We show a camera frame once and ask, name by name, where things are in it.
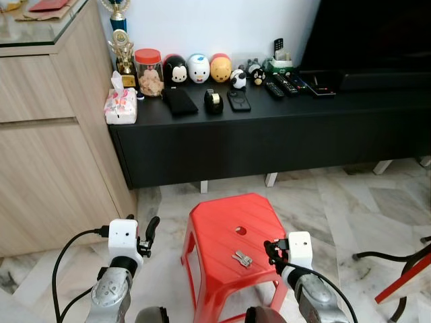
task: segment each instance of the stool hole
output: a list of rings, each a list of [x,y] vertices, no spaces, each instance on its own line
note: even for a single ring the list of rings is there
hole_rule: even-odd
[[[247,233],[247,230],[245,230],[245,227],[237,227],[235,231],[237,234],[240,234],[242,236],[244,236]]]

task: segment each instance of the white wall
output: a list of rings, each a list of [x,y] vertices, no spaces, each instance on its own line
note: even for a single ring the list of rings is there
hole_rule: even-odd
[[[162,58],[170,53],[185,59],[201,52],[224,52],[238,57],[270,56],[273,41],[300,63],[319,0],[131,0],[127,31],[135,50],[155,48]],[[99,3],[107,39],[112,38],[110,13]]]

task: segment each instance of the red jar lid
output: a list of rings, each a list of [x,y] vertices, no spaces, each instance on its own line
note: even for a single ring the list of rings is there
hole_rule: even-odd
[[[135,59],[138,63],[154,65],[162,60],[160,52],[156,49],[143,48],[135,51]]]

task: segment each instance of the television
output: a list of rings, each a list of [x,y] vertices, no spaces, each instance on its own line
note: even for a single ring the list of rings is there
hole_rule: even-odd
[[[300,70],[347,89],[429,86],[431,0],[321,0]]]

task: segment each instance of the wooden cabinet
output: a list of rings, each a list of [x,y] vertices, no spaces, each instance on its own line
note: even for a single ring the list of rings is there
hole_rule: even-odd
[[[104,120],[112,63],[96,0],[78,0],[64,19],[22,25],[37,27],[23,39],[58,32],[52,44],[0,38],[0,257],[62,248],[136,214]]]

